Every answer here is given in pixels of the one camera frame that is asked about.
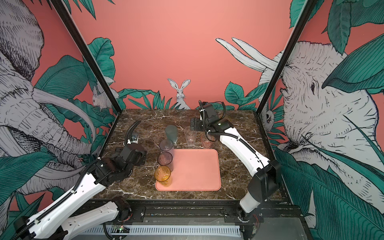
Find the marble tabletop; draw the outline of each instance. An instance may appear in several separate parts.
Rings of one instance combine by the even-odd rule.
[[[214,142],[211,148],[216,149],[219,157],[221,188],[218,191],[158,191],[155,188],[154,172],[158,167],[157,156],[160,153],[158,144],[166,138],[165,127],[175,125],[178,128],[177,147],[202,148],[200,134],[196,143],[189,147],[186,144],[183,129],[189,126],[191,118],[199,117],[198,110],[171,109],[126,109],[122,112],[106,148],[103,157],[114,153],[116,147],[123,147],[127,129],[136,120],[142,120],[135,129],[139,133],[139,143],[148,151],[146,163],[135,167],[133,174],[120,183],[114,183],[107,189],[95,195],[94,199],[111,199],[124,196],[127,199],[237,199],[240,200],[247,192],[247,185],[251,180],[246,167],[235,154],[220,142]],[[252,111],[227,111],[226,117],[258,152],[267,156],[265,146],[256,124]],[[281,200],[277,190],[271,200]]]

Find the elephant ear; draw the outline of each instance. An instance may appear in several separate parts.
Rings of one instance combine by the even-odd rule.
[[[31,81],[44,44],[35,16],[21,1],[0,1],[0,52],[13,68]]]

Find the pink tray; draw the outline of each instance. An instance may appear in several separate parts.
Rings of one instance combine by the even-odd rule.
[[[217,151],[214,149],[175,149],[172,184],[159,191],[217,191],[221,188]]]

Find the elephant tusk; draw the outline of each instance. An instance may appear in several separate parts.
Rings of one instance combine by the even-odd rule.
[[[237,45],[239,45],[242,50],[248,53],[248,55],[251,56],[253,59],[258,61],[262,65],[268,67],[269,69],[276,70],[278,62],[273,61],[272,59],[269,59],[268,57],[262,55],[257,49],[240,39],[232,38],[232,40],[237,43]]]
[[[262,65],[261,63],[245,56],[242,54],[239,50],[237,50],[234,46],[229,44],[228,42],[217,38],[216,41],[223,45],[239,62],[244,64],[245,66],[252,68],[256,71],[263,72],[266,68],[266,66]]]
[[[47,180],[65,179],[79,174],[84,169],[84,167],[85,166],[82,166],[81,168],[72,171],[60,171],[44,166],[42,169],[37,171],[37,173],[35,173],[35,176]]]
[[[27,154],[6,126],[0,126],[0,148],[11,157]]]
[[[89,118],[89,116],[83,110],[81,110],[78,106],[74,105],[73,103],[70,103],[69,101],[67,101],[63,98],[60,98],[60,97],[55,96],[53,94],[47,93],[47,92],[40,90],[38,88],[33,89],[32,98],[38,103],[53,104],[53,105],[56,105],[58,107],[62,107],[62,108],[71,110],[72,112],[79,115],[81,118],[83,118],[87,122],[87,124],[91,128],[92,139],[93,139],[93,141],[95,140],[95,137],[96,137],[95,127],[93,126],[93,123],[92,123],[91,119]]]

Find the clear glass cup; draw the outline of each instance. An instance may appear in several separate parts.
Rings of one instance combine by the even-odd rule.
[[[209,135],[208,135],[208,137],[209,137],[209,139],[212,140],[212,141],[215,140],[215,137],[214,137],[214,136],[209,136]],[[205,136],[204,133],[201,134],[201,146],[202,146],[203,148],[211,148],[212,143],[213,143],[213,142],[209,141],[209,140],[207,139],[207,137]]]
[[[164,185],[169,187],[172,184],[172,178],[170,176],[170,169],[167,166],[160,166],[155,171],[156,180]]]
[[[173,142],[169,139],[164,139],[159,143],[159,148],[161,152],[169,152],[174,156],[174,147]]]
[[[195,145],[197,132],[192,131],[191,127],[188,126],[188,127],[184,128],[184,134],[185,134],[185,140],[187,141],[187,145],[188,146]]]
[[[173,145],[176,146],[177,142],[177,127],[175,125],[169,125],[166,127],[166,135],[169,140],[173,142]]]
[[[160,166],[167,166],[169,170],[173,171],[173,157],[169,152],[162,152],[157,156],[157,162]]]

